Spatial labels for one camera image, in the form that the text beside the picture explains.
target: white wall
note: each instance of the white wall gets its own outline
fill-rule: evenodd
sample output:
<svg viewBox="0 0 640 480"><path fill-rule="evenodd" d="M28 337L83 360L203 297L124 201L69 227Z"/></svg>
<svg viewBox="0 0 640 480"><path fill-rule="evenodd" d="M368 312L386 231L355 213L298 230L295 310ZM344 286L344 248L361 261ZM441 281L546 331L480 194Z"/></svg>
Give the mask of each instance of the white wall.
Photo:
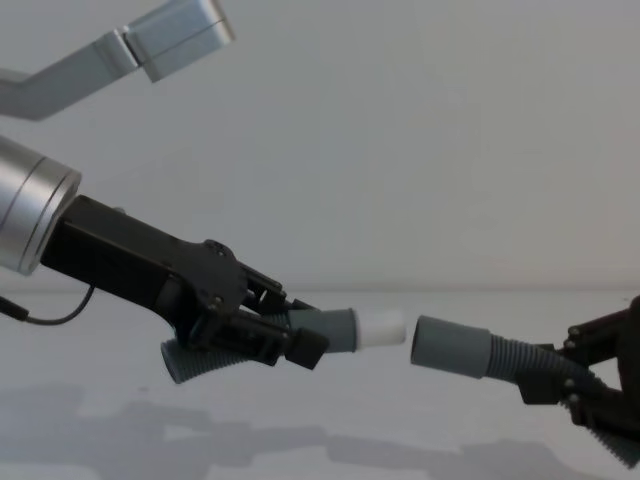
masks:
<svg viewBox="0 0 640 480"><path fill-rule="evenodd" d="M632 293L302 294L321 308L400 307L530 342ZM18 296L34 314L77 295ZM410 344L308 372L243 365L180 387L164 322L100 295L63 328L0 322L0 476L36 480L624 480L637 478L560 407L515 387L409 364ZM598 369L612 386L614 363Z"/></svg>
<svg viewBox="0 0 640 480"><path fill-rule="evenodd" d="M8 0L35 70L159 4ZM298 288L636 288L640 4L224 1L238 41L0 133ZM40 274L4 289L71 286Z"/></svg>

